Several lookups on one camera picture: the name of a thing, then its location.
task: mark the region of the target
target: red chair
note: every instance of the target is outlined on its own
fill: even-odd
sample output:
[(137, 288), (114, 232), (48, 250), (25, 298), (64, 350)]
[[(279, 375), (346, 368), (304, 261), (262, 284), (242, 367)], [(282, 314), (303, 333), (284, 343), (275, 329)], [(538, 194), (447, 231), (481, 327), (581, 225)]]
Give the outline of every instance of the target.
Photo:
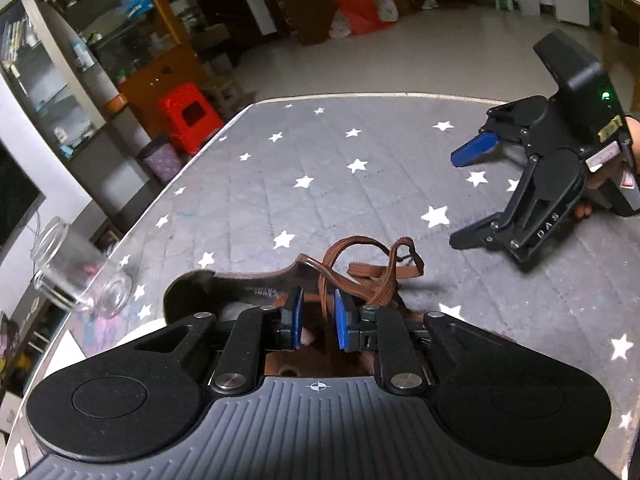
[(158, 106), (172, 126), (172, 144), (190, 155), (224, 123), (193, 83), (183, 83), (158, 100)]

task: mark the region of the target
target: tile floor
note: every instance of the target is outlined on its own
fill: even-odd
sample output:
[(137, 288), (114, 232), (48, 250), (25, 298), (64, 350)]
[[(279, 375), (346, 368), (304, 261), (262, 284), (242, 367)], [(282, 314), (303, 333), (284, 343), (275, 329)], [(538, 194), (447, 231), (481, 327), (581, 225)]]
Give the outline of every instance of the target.
[[(558, 23), (549, 15), (523, 16), (485, 7), (424, 10), (366, 36), (301, 46), (288, 38), (242, 56), (236, 75), (257, 99), (326, 92), (415, 91), (514, 100), (550, 95), (555, 83), (532, 46), (559, 27), (594, 54), (596, 31)], [(621, 55), (634, 49), (620, 45)], [(617, 66), (613, 83), (624, 107), (632, 77)]]

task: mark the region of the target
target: human hand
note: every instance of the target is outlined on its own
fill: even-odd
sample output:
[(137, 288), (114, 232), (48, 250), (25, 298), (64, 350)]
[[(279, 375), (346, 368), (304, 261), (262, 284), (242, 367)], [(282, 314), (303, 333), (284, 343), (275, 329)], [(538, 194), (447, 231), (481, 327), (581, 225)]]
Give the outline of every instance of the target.
[[(627, 117), (626, 125), (629, 128), (631, 140), (633, 141), (632, 151), (636, 160), (636, 167), (640, 168), (640, 121), (637, 121), (631, 117)], [(598, 171), (596, 171), (589, 177), (587, 181), (587, 188), (598, 189), (612, 174), (616, 172), (620, 164), (622, 164), (623, 162), (624, 158), (621, 155), (612, 158), (609, 162), (604, 164)], [(580, 202), (574, 207), (574, 216), (578, 220), (581, 220), (582, 218), (590, 216), (592, 211), (593, 207), (591, 206), (590, 202)]]

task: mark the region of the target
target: gray tablecloth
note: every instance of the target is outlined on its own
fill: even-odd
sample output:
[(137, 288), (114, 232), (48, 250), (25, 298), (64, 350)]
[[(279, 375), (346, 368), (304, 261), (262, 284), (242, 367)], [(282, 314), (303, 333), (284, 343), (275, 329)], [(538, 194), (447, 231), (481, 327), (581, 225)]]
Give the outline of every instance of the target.
[[(503, 253), (452, 250), (449, 234), (502, 210), (520, 177), (511, 158), (450, 164), (494, 104), (407, 94), (252, 105), (116, 250), (134, 278), (128, 307), (110, 321), (76, 316), (72, 332), (88, 354), (110, 348), (161, 317), (165, 288), (188, 270), (275, 270), (301, 252), (320, 258), (348, 235), (411, 236), (426, 270), (404, 284), (407, 305), (460, 316), (596, 377), (613, 408), (598, 457), (620, 475), (638, 426), (638, 220), (597, 212), (527, 273)], [(354, 248), (338, 268), (381, 256)]]

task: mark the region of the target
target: black screen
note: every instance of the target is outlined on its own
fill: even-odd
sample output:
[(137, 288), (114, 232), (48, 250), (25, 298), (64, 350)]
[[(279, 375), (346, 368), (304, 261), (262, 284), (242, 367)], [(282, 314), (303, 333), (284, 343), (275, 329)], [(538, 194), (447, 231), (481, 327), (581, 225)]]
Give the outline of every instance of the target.
[(7, 242), (40, 191), (0, 142), (0, 248)]

